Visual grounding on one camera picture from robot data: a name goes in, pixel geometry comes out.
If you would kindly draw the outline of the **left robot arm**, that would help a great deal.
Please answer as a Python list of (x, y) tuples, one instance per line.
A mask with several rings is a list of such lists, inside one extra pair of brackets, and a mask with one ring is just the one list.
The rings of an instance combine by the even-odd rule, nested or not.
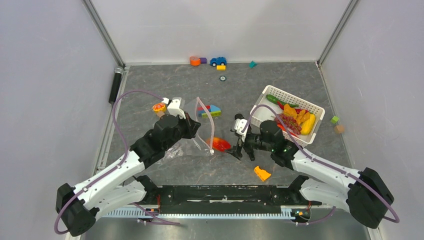
[(54, 231), (77, 237), (115, 209), (140, 201), (153, 203), (157, 190), (141, 180), (123, 189), (116, 187), (161, 160), (181, 139), (195, 138), (200, 127), (187, 112), (183, 117), (165, 114), (114, 163), (74, 186), (61, 185), (56, 193)]

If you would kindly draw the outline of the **clear polka dot zip bag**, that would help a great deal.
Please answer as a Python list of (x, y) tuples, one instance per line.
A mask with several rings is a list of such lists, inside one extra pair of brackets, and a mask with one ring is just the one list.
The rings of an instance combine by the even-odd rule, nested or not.
[[(198, 107), (204, 108), (208, 118), (198, 117)], [(183, 110), (193, 120), (201, 123), (201, 127), (198, 129), (194, 138), (181, 139), (167, 150), (164, 158), (166, 160), (171, 160), (182, 156), (209, 157), (214, 155), (215, 151), (212, 150), (211, 146), (207, 146), (205, 142), (207, 139), (212, 139), (215, 136), (214, 119), (208, 112), (206, 104), (204, 104), (199, 97), (196, 97), (193, 100), (185, 101)]]

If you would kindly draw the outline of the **red grape bunch toy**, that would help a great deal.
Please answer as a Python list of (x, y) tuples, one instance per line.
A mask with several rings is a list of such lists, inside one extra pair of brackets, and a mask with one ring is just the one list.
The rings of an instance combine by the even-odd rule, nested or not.
[(302, 128), (297, 123), (295, 118), (293, 118), (292, 116), (284, 115), (284, 114), (278, 114), (277, 116), (282, 120), (284, 125), (291, 130), (293, 134), (299, 135), (301, 133)]

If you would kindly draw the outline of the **orange red mango toy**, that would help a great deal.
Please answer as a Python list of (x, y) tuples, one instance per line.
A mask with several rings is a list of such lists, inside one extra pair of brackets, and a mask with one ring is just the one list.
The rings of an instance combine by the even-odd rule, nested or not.
[(214, 151), (225, 152), (232, 148), (231, 144), (224, 140), (223, 138), (214, 136), (213, 138), (208, 138), (206, 141), (206, 145), (211, 147)]

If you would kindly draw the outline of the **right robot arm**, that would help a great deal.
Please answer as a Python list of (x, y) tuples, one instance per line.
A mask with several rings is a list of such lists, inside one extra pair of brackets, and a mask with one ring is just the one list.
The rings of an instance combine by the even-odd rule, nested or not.
[(266, 151), (277, 165), (301, 174), (288, 191), (293, 203), (307, 200), (331, 205), (371, 229), (388, 219), (386, 213), (391, 210), (394, 196), (375, 170), (357, 170), (319, 157), (286, 139), (273, 120), (262, 122), (259, 133), (253, 133), (247, 119), (236, 114), (232, 132), (237, 143), (226, 152), (236, 159), (240, 160), (245, 151), (254, 161), (256, 150)]

